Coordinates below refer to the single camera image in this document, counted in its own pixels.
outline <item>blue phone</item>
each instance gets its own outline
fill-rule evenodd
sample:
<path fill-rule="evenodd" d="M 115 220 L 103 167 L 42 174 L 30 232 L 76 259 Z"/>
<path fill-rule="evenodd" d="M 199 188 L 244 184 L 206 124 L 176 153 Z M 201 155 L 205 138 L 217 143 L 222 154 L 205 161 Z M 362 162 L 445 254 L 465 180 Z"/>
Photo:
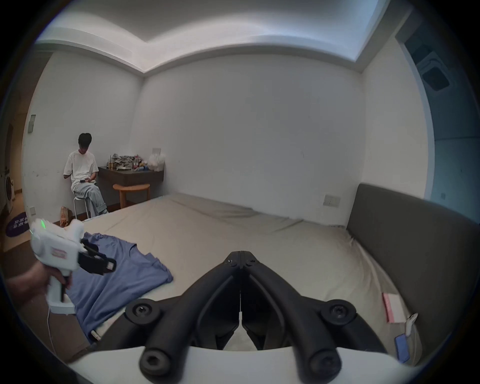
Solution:
<path fill-rule="evenodd" d="M 396 355 L 398 357 L 399 362 L 404 363 L 408 359 L 410 359 L 410 353 L 408 351 L 407 336 L 405 336 L 405 334 L 395 337 L 395 345 L 396 345 Z"/>

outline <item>light blue jeans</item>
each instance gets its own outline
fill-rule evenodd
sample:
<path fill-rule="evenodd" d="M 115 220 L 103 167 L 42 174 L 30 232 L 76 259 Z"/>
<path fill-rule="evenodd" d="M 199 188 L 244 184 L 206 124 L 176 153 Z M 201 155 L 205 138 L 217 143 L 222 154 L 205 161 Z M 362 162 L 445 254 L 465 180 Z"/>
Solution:
<path fill-rule="evenodd" d="M 102 193 L 94 183 L 78 183 L 73 193 L 80 199 L 88 201 L 91 217 L 107 213 L 107 205 L 103 201 Z"/>

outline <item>light switch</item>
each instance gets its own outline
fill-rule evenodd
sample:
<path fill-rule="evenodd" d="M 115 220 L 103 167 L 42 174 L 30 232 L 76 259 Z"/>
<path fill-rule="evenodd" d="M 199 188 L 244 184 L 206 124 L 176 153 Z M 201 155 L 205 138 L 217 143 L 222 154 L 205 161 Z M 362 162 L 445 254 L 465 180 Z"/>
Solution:
<path fill-rule="evenodd" d="M 27 130 L 27 133 L 32 133 L 32 132 L 33 132 L 33 123 L 35 122 L 35 116 L 36 116 L 36 115 L 30 116 L 30 121 L 28 122 L 28 130 Z"/>
<path fill-rule="evenodd" d="M 340 205 L 340 196 L 325 195 L 324 205 L 338 208 L 338 206 Z"/>

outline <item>beige bedsheet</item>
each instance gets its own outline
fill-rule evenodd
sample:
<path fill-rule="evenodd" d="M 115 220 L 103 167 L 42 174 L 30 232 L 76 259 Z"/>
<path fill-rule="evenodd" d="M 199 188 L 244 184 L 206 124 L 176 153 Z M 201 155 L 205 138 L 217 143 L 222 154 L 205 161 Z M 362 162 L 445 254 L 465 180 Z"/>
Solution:
<path fill-rule="evenodd" d="M 394 338 L 405 331 L 404 324 L 386 322 L 382 302 L 382 292 L 398 293 L 397 289 L 343 228 L 175 194 L 88 220 L 85 231 L 136 243 L 142 253 L 151 252 L 170 269 L 173 282 L 148 292 L 146 298 L 181 295 L 231 251 L 247 250 L 303 296 L 350 301 L 392 356 L 396 356 Z M 122 312 L 97 332 L 103 335 Z M 421 356 L 416 329 L 408 342 L 408 363 L 415 364 Z"/>

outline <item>wall outlet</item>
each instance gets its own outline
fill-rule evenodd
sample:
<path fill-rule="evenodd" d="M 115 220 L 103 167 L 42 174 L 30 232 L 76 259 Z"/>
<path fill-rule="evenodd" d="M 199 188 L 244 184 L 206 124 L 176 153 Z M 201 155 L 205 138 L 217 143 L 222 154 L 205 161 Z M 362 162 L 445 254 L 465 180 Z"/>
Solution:
<path fill-rule="evenodd" d="M 340 205 L 340 196 L 325 195 L 324 205 L 338 208 Z"/>

